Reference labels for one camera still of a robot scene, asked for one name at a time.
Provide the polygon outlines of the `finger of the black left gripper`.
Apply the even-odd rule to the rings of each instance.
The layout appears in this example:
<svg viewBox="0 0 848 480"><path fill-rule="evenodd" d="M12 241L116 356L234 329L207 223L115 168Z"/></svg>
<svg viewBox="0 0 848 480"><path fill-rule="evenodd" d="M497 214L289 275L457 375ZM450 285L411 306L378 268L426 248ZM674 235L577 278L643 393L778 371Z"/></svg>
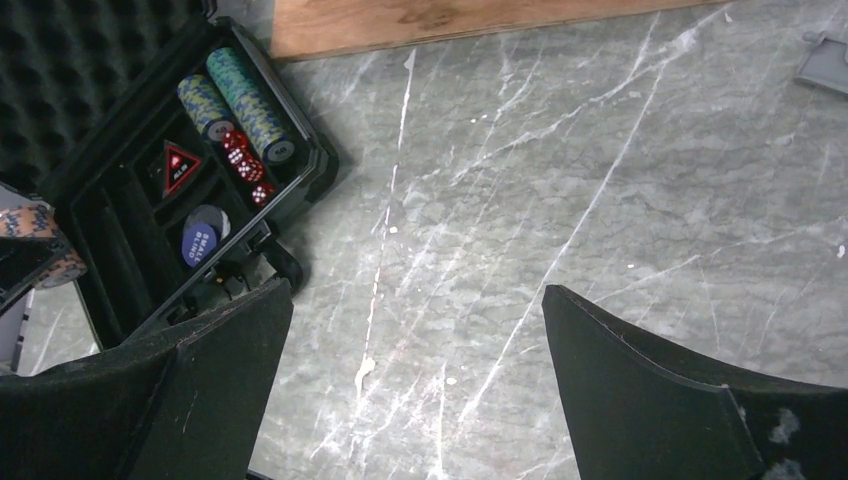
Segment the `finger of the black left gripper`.
<svg viewBox="0 0 848 480"><path fill-rule="evenodd" d="M60 237L1 238L1 314L5 314L64 256L70 244Z"/></svg>

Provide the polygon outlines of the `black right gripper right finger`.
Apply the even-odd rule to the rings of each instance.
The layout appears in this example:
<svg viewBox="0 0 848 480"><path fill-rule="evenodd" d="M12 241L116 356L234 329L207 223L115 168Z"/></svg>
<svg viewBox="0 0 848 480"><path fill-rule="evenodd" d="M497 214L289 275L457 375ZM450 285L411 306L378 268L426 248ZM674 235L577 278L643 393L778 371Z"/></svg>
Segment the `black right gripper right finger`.
<svg viewBox="0 0 848 480"><path fill-rule="evenodd" d="M549 348L584 479L843 479L847 392L739 368L546 288Z"/></svg>

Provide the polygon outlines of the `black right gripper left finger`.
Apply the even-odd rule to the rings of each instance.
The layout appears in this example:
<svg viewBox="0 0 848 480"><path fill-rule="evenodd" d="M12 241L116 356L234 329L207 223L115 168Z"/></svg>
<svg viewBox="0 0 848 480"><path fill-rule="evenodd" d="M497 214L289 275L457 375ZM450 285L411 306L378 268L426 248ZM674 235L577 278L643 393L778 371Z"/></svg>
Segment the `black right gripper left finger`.
<svg viewBox="0 0 848 480"><path fill-rule="evenodd" d="M293 314L285 280L1 380L5 479L248 479Z"/></svg>

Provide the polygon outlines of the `orange poker chip stack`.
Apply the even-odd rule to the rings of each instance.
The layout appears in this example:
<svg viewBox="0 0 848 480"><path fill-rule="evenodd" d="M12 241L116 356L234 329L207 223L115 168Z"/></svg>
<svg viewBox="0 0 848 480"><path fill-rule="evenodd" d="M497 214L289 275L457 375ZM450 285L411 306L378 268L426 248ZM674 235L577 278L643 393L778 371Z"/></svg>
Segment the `orange poker chip stack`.
<svg viewBox="0 0 848 480"><path fill-rule="evenodd" d="M37 290L56 288L77 280L88 267L60 229L51 209L30 203L1 210L1 239L16 240L31 255L23 275Z"/></svg>

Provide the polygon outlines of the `black poker set case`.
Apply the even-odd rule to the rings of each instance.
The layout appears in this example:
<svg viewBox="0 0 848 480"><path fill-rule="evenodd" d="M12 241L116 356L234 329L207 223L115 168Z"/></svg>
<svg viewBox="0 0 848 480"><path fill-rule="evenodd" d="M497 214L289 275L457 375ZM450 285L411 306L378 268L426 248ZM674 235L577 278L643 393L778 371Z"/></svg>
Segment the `black poker set case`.
<svg viewBox="0 0 848 480"><path fill-rule="evenodd" d="M258 183L239 176L221 142L203 139L177 96L187 76L213 82L206 60L224 47L236 51L261 91L260 107L274 112L295 144L287 161L265 163L227 104L234 130L246 134L264 166L258 183L275 187L262 207L251 199ZM202 160L167 197L166 140ZM338 168L336 152L266 51L214 1L1 5L1 184L53 208L88 267L73 282L102 349L149 321L194 317L204 296L244 284L243 266L256 256L300 289L303 269L277 234L291 212L332 186ZM201 204L222 208L231 232L189 267L183 224Z"/></svg>

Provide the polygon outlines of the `black triangular all-in button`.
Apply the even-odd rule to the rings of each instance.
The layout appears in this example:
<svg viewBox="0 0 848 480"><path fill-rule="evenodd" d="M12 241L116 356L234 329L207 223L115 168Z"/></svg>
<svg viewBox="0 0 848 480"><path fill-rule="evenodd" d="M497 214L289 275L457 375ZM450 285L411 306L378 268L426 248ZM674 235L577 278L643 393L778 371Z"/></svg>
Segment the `black triangular all-in button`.
<svg viewBox="0 0 848 480"><path fill-rule="evenodd" d="M164 156L163 190L164 196L167 197L178 191L191 178L202 165L202 160L168 140L164 142Z"/></svg>

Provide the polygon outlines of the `blue small blind button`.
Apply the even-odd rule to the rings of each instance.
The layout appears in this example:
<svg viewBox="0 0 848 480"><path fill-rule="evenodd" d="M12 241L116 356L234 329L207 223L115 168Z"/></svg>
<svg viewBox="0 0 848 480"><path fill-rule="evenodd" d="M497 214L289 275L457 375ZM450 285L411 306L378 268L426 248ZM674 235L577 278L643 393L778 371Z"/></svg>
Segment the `blue small blind button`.
<svg viewBox="0 0 848 480"><path fill-rule="evenodd" d="M217 247L218 233L213 226L200 222L190 225L182 236L181 254L189 267L200 264Z"/></svg>

